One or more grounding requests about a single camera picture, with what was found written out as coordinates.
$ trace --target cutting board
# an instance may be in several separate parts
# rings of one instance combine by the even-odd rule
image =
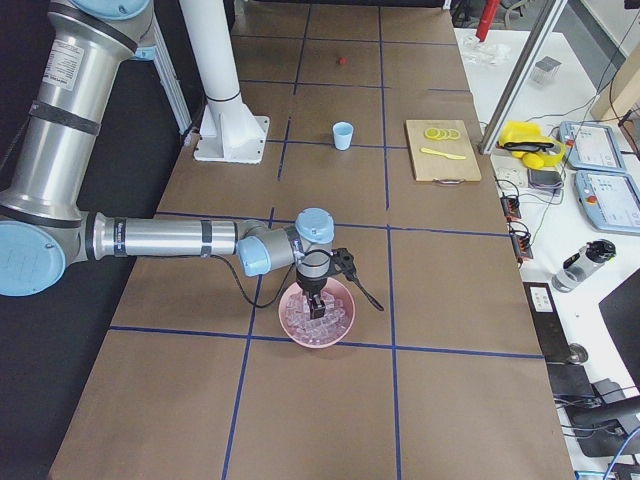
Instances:
[[[418,182],[479,182],[482,180],[474,148],[469,141],[462,120],[407,120],[405,122],[413,174]],[[460,132],[457,140],[431,140],[424,136],[428,128],[455,128]],[[426,147],[454,155],[464,155],[464,160],[449,160],[439,155],[422,153]]]

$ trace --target white cup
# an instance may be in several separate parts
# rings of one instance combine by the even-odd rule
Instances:
[[[333,143],[338,150],[346,150],[351,145],[353,137],[353,125],[347,122],[338,122],[333,126]]]

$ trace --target white table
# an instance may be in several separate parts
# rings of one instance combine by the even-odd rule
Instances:
[[[459,43],[474,33],[475,31],[470,29],[456,29]],[[484,48],[505,50],[508,47],[509,54],[506,60],[497,65],[464,60],[465,72],[481,122],[489,122],[527,37],[528,32],[492,30]],[[509,119],[523,121],[530,117],[568,112],[584,105],[595,95],[596,90],[589,77],[561,33],[553,33],[549,37],[542,48],[540,58],[545,55],[562,62],[555,79],[543,87],[531,80],[527,81],[508,116]],[[543,133],[548,134],[562,120],[582,121],[591,118],[585,107],[566,117],[546,117],[535,121],[542,127]],[[630,150],[619,129],[614,126],[614,131],[621,148]],[[640,184],[639,162],[633,156],[625,156],[625,161],[627,170],[636,183]],[[511,171],[511,178],[517,179],[516,183],[522,185],[526,182],[521,183],[521,180],[526,178],[526,169],[517,159],[505,152],[495,151],[492,154],[492,162],[499,177],[502,176],[500,173]],[[609,336],[598,303],[640,268],[640,236],[610,234],[596,230],[577,200],[573,186],[574,176],[575,173],[567,168],[564,199],[561,205],[548,208],[533,244],[534,259],[524,263],[520,270],[521,277],[525,282],[550,282],[562,262],[586,242],[606,238],[615,244],[616,258],[573,292],[553,291],[553,298],[567,340],[583,345],[589,352],[589,361],[584,367],[591,382],[610,378],[626,387],[633,382]],[[507,184],[501,186],[505,190],[509,188]],[[526,186],[520,188],[520,191],[538,194]],[[522,221],[532,232],[540,225],[545,209],[546,205],[533,197],[522,197]],[[624,393],[627,396],[638,394],[635,389]],[[577,441],[572,438],[567,437],[567,447],[575,470],[604,471],[607,461],[610,460],[585,457]]]

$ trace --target small transparent box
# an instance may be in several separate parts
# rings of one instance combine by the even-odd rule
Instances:
[[[536,62],[531,72],[531,80],[539,85],[546,85],[550,83],[560,68],[560,63],[555,58],[544,57],[542,60]]]

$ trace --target clear bottle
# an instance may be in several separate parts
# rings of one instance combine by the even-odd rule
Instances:
[[[570,292],[615,256],[616,246],[609,240],[588,242],[564,261],[562,270],[551,279],[551,285],[560,292]]]

